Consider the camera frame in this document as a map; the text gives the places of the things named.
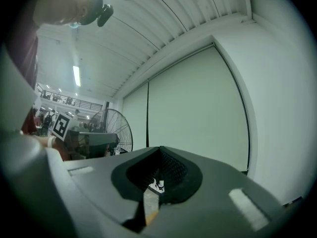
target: balcony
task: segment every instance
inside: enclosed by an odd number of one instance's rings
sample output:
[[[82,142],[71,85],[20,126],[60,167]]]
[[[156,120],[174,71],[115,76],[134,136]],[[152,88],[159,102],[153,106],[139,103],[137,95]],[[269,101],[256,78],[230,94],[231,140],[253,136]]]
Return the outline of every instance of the balcony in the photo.
[[[91,103],[87,101],[82,101],[79,99],[73,99],[62,94],[53,93],[50,91],[43,90],[40,85],[38,85],[39,95],[42,99],[50,100],[56,102],[56,104],[70,105],[73,109],[85,109],[92,112],[98,112],[103,109],[103,106],[96,103]]]

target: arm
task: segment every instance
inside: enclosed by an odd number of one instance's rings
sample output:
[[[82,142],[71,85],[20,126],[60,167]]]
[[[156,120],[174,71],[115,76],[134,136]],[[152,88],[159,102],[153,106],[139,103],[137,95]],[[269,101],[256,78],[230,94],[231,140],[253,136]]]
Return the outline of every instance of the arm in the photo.
[[[48,141],[49,141],[50,137],[38,137],[38,136],[33,136],[33,137],[35,137],[44,147],[48,147]],[[61,141],[57,137],[54,137],[54,139],[52,141],[52,146],[54,149],[56,149],[59,152],[61,158],[64,161],[70,160],[68,151],[67,151],[66,147],[64,146],[63,141]]]

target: standing fan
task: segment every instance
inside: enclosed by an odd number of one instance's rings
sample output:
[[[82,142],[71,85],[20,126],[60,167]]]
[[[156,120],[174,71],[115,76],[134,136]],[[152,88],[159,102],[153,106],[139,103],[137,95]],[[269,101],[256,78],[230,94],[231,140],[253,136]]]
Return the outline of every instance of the standing fan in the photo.
[[[90,132],[115,133],[119,138],[116,151],[119,153],[132,152],[133,138],[130,125],[125,117],[114,109],[106,109],[96,113],[89,124]]]

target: ceiling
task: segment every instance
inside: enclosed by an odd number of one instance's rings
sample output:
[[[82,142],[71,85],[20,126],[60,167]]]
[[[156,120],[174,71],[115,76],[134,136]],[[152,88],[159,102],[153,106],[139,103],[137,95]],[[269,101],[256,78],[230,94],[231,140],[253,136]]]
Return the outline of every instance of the ceiling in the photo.
[[[111,100],[154,54],[177,42],[180,36],[226,15],[247,14],[248,7],[246,0],[104,3],[113,5],[114,14],[102,28],[94,22],[77,29],[45,25],[39,30],[39,82]],[[73,65],[80,67],[81,87],[75,85]]]

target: gray plastic surface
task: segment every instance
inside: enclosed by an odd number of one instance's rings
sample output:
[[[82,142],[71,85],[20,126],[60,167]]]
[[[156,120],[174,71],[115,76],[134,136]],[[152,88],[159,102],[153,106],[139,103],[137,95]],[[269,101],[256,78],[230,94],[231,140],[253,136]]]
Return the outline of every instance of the gray plastic surface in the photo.
[[[121,197],[111,182],[111,173],[116,166],[138,157],[149,149],[153,147],[107,158],[69,161],[64,165],[67,170],[92,167],[94,170],[90,173],[72,176],[73,181],[96,207],[119,223],[123,223],[134,217],[138,202]]]
[[[2,134],[0,168],[14,194],[50,233],[57,237],[250,237],[255,233],[230,200],[241,188],[272,221],[283,213],[267,191],[233,167],[192,153],[174,153],[198,165],[203,182],[187,201],[162,205],[140,234],[121,224],[135,214],[137,202],[121,198],[111,183],[119,164],[147,152],[142,149],[107,158],[63,162],[57,151],[45,150],[31,136]],[[92,167],[71,176],[69,170]]]

